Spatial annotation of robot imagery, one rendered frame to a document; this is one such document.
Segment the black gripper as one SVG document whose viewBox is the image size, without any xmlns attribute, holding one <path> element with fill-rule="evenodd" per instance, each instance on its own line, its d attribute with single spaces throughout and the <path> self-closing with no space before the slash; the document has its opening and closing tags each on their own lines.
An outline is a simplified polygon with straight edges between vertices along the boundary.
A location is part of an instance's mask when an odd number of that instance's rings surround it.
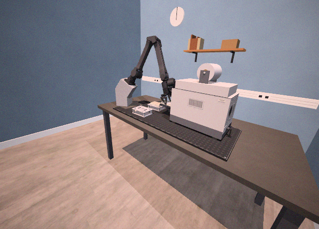
<svg viewBox="0 0 319 229">
<path fill-rule="evenodd" d="M 170 100 L 170 97 L 171 97 L 171 93 L 164 93 L 164 88 L 163 88 L 163 94 L 161 94 L 161 100 L 164 102 L 164 104 L 166 105 L 167 104 L 167 96 L 168 95 L 168 98 L 169 98 L 169 100 Z M 165 99 L 165 101 L 163 100 L 163 99 Z M 171 100 L 170 100 L 171 101 Z"/>
</svg>

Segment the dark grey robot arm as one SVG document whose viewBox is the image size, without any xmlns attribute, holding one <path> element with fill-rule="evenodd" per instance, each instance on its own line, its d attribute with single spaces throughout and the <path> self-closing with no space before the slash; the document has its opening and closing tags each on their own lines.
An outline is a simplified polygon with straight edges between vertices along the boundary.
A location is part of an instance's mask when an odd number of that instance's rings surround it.
<svg viewBox="0 0 319 229">
<path fill-rule="evenodd" d="M 164 93 L 165 94 L 171 93 L 172 87 L 175 83 L 175 79 L 169 78 L 169 76 L 168 76 L 168 72 L 167 72 L 167 69 L 165 67 L 164 58 L 163 58 L 162 49 L 161 49 L 161 47 L 162 47 L 161 40 L 157 36 L 149 36 L 146 38 L 146 40 L 147 40 L 146 45 L 144 47 L 144 50 L 141 54 L 141 57 L 139 59 L 137 66 L 134 67 L 134 69 L 131 71 L 131 75 L 127 79 L 124 79 L 124 80 L 129 85 L 135 85 L 136 78 L 138 78 L 138 79 L 142 78 L 144 63 L 147 59 L 147 56 L 150 52 L 151 47 L 154 45 L 156 55 L 157 55 L 158 65 L 159 65 L 159 74 L 160 74 L 160 78 L 162 81 L 161 84 L 162 84 L 162 87 L 164 88 Z"/>
</svg>

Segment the white roll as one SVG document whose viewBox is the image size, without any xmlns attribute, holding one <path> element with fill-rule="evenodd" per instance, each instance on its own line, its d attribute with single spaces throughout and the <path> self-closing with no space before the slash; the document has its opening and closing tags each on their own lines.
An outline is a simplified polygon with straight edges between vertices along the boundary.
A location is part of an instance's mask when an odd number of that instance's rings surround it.
<svg viewBox="0 0 319 229">
<path fill-rule="evenodd" d="M 210 71 L 208 81 L 216 80 L 222 74 L 222 68 L 220 67 L 220 65 L 212 64 L 212 63 L 204 63 L 204 64 L 200 65 L 198 70 L 197 70 L 198 79 L 200 77 L 200 71 L 205 70 L 205 69 Z"/>
</svg>

